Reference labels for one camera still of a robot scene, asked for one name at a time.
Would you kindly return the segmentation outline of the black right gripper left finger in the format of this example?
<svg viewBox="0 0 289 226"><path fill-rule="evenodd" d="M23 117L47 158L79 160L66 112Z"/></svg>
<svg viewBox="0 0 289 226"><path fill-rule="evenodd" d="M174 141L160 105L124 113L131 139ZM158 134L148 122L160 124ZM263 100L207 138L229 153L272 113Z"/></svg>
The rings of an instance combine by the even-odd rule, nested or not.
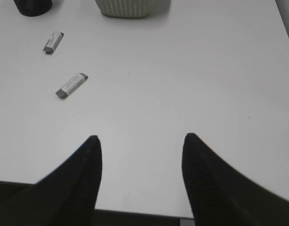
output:
<svg viewBox="0 0 289 226"><path fill-rule="evenodd" d="M35 184L0 181L0 226L89 226L102 178L102 149L90 136Z"/></svg>

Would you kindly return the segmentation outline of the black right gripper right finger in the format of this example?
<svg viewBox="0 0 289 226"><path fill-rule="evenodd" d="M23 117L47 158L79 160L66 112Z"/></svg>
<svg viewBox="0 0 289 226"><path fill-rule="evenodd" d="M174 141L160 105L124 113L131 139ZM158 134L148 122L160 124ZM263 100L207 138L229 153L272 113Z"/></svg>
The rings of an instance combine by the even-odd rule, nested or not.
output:
<svg viewBox="0 0 289 226"><path fill-rule="evenodd" d="M225 162L196 134L185 136L182 175L197 226L289 226L289 201Z"/></svg>

